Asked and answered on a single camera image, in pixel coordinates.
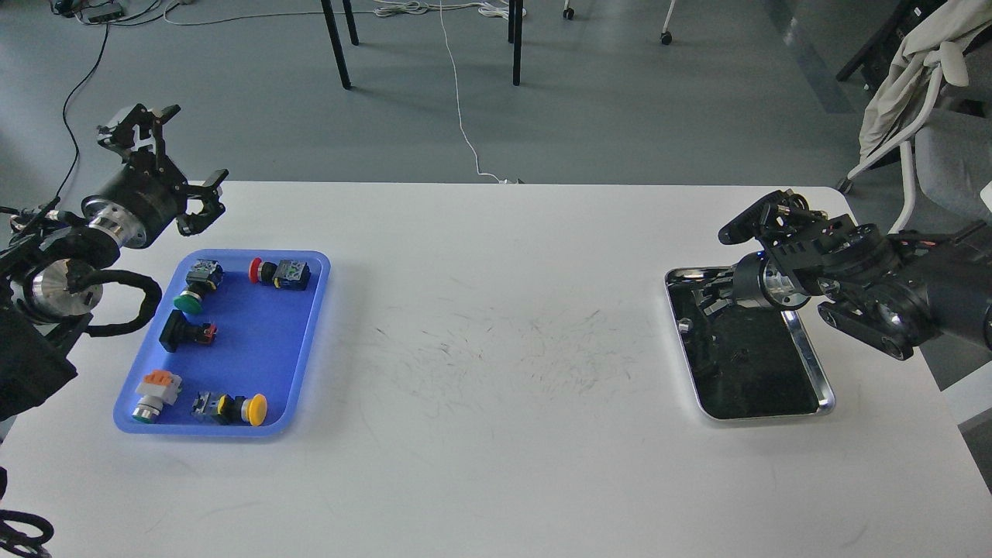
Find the gray floor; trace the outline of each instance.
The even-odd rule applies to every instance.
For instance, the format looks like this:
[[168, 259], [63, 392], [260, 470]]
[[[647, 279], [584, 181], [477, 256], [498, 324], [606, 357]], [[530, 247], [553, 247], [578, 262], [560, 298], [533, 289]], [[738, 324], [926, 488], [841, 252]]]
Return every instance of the gray floor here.
[[[121, 3], [133, 13], [149, 1]], [[662, 47], [667, 2], [575, 0], [565, 21], [558, 0], [531, 0], [520, 87], [503, 20], [474, 10], [444, 19], [484, 171], [527, 183], [832, 186], [857, 162], [868, 97], [858, 75], [831, 77], [896, 3], [683, 1], [675, 43]], [[315, 0], [199, 0], [171, 19], [317, 9]], [[351, 91], [318, 15], [111, 29], [99, 70], [69, 107], [81, 159], [64, 205], [76, 208], [115, 170], [93, 130], [135, 102], [183, 107], [166, 137], [191, 179], [225, 167], [232, 180], [492, 182], [475, 175], [458, 130], [437, 13], [357, 18], [362, 45], [345, 45]], [[102, 35], [45, 2], [0, 0], [3, 205], [39, 204], [58, 186], [72, 157], [62, 102]], [[850, 201], [860, 221], [888, 226], [901, 196], [888, 168], [859, 181]], [[910, 226], [961, 223], [923, 200]], [[988, 359], [948, 340], [926, 353], [941, 387]], [[971, 438], [988, 463], [992, 437]]]

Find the white cloth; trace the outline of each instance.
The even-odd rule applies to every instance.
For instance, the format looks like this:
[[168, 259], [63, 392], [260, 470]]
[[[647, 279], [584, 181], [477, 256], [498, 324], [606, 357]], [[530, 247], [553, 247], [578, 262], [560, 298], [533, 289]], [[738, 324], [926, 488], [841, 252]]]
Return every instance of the white cloth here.
[[964, 49], [990, 24], [992, 0], [947, 0], [903, 39], [889, 66], [889, 76], [865, 108], [859, 136], [862, 161], [884, 141], [913, 93], [926, 83], [930, 75], [924, 65], [927, 55], [945, 41]]

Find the yellow push button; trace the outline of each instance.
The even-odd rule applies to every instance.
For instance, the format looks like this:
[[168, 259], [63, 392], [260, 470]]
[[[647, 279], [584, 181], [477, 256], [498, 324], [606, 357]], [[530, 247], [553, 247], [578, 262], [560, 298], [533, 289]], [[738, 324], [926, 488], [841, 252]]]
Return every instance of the yellow push button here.
[[252, 426], [261, 426], [265, 422], [265, 415], [269, 412], [269, 402], [266, 401], [265, 395], [261, 393], [256, 393], [254, 397], [251, 398], [246, 403], [246, 408], [242, 418], [248, 424]]

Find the table leg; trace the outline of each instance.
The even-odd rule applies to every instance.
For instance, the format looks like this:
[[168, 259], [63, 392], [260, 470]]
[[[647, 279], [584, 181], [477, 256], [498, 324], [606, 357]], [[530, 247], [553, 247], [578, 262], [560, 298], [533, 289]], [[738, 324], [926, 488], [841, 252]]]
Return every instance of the table leg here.
[[511, 0], [516, 13], [513, 26], [513, 84], [520, 85], [520, 48], [524, 42], [524, 0]]
[[323, 8], [323, 19], [327, 22], [330, 45], [334, 48], [334, 61], [337, 62], [337, 72], [341, 76], [341, 86], [350, 89], [351, 80], [348, 78], [348, 66], [344, 64], [344, 51], [341, 49], [341, 37], [337, 34], [337, 24], [334, 22], [334, 9], [330, 6], [330, 0], [320, 0], [320, 6]]
[[507, 33], [506, 36], [507, 43], [513, 43], [513, 32], [514, 32], [513, 25], [514, 25], [514, 18], [516, 17], [516, 12], [517, 12], [517, 0], [510, 0], [510, 6], [506, 9], [507, 20], [510, 22], [510, 25], [508, 26], [509, 32]]
[[348, 35], [351, 38], [351, 44], [358, 46], [358, 29], [355, 27], [355, 14], [351, 11], [351, 0], [342, 0], [344, 2], [344, 19], [348, 22]]

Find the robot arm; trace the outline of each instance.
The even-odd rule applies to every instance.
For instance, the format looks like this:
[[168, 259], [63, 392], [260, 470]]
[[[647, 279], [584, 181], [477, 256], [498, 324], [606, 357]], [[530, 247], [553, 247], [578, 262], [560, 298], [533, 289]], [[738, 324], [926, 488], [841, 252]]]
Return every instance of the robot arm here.
[[[11, 218], [16, 232], [0, 252], [0, 420], [45, 402], [76, 376], [65, 358], [83, 333], [124, 335], [152, 319], [162, 290], [150, 277], [108, 270], [121, 247], [146, 248], [173, 220], [182, 235], [198, 234], [224, 213], [215, 172], [202, 186], [188, 183], [166, 154], [162, 127], [180, 111], [141, 104], [99, 128], [98, 143], [121, 157], [122, 168], [82, 202], [82, 217], [56, 211], [59, 199]], [[203, 204], [186, 212], [189, 200]], [[126, 324], [92, 326], [90, 312], [105, 283], [141, 289], [138, 316]]]
[[884, 236], [874, 224], [828, 218], [802, 196], [778, 191], [718, 238], [755, 238], [763, 250], [712, 282], [708, 314], [730, 304], [794, 310], [824, 296], [825, 322], [899, 360], [941, 334], [992, 349], [992, 228], [984, 222], [950, 235]]

